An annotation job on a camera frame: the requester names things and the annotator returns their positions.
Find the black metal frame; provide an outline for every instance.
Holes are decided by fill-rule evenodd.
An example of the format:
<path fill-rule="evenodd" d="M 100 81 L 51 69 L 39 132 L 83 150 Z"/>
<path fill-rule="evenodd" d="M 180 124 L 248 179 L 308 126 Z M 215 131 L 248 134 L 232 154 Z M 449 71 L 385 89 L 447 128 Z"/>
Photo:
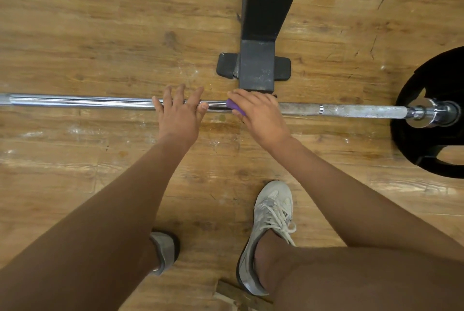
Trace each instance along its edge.
<path fill-rule="evenodd" d="M 290 78 L 291 62 L 275 56 L 275 42 L 293 0 L 242 0 L 240 53 L 221 53 L 216 72 L 241 89 L 272 93 Z"/>

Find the foot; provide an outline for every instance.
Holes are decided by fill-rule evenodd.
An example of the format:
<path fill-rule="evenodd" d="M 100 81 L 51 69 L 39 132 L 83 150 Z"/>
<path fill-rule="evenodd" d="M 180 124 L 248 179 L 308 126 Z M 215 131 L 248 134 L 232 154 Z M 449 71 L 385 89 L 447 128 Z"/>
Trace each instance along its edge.
<path fill-rule="evenodd" d="M 171 232 L 152 231 L 150 239 L 156 247 L 159 259 L 159 267 L 153 270 L 151 274 L 160 276 L 177 261 L 181 251 L 181 244 L 177 235 Z"/>
<path fill-rule="evenodd" d="M 268 295 L 259 282 L 254 266 L 256 245 L 264 233 L 272 229 L 288 244 L 295 246 L 290 234 L 297 226 L 291 225 L 293 200 L 290 188 L 282 181 L 271 181 L 258 195 L 254 208 L 253 229 L 237 263 L 237 280 L 253 295 Z"/>

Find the person's left hand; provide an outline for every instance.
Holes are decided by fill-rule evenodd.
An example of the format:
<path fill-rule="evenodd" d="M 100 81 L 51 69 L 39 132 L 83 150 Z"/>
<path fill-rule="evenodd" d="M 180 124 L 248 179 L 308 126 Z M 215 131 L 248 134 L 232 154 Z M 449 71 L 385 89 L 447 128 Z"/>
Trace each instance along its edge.
<path fill-rule="evenodd" d="M 153 105 L 158 113 L 159 135 L 158 141 L 175 141 L 179 146 L 185 145 L 187 149 L 198 138 L 200 123 L 208 110 L 208 103 L 200 102 L 203 87 L 197 88 L 184 103 L 185 85 L 177 87 L 174 98 L 171 96 L 171 86 L 164 90 L 163 103 L 153 97 Z"/>

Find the black weight plate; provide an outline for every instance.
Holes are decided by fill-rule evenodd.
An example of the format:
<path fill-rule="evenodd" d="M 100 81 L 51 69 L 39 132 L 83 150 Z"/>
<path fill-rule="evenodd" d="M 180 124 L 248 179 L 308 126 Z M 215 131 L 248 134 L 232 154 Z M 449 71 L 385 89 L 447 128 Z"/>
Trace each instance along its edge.
<path fill-rule="evenodd" d="M 399 93 L 396 105 L 407 106 L 423 89 L 425 97 L 454 101 L 464 109 L 464 47 L 449 50 L 421 65 Z M 464 117 L 448 126 L 416 129 L 404 119 L 390 123 L 392 139 L 403 155 L 415 165 L 449 178 L 464 178 L 464 166 L 437 159 L 451 145 L 464 145 Z"/>

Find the forearm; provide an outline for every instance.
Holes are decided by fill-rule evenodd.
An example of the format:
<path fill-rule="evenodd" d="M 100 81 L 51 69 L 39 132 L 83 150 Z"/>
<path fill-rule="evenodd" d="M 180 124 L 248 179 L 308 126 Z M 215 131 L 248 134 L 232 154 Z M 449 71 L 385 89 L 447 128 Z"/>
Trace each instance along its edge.
<path fill-rule="evenodd" d="M 290 138 L 270 151 L 349 246 L 405 249 L 464 260 L 464 247 Z"/>
<path fill-rule="evenodd" d="M 186 150 L 174 141 L 154 145 L 28 246 L 0 271 L 0 305 L 15 309 L 34 299 L 51 310 L 75 299 L 84 307 L 95 295 L 117 293 L 111 284 L 137 270 L 163 193 Z"/>

